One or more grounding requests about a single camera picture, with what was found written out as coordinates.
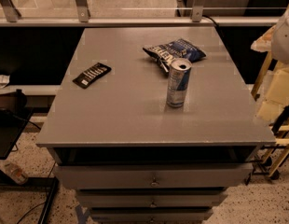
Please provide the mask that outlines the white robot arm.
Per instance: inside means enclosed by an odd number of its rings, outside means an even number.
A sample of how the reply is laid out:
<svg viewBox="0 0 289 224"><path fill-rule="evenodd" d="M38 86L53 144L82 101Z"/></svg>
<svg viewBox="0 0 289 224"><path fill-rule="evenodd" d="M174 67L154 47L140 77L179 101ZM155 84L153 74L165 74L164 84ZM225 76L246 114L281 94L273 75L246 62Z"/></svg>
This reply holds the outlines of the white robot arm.
<svg viewBox="0 0 289 224"><path fill-rule="evenodd" d="M289 64L289 8L278 20L271 40L272 57Z"/></svg>

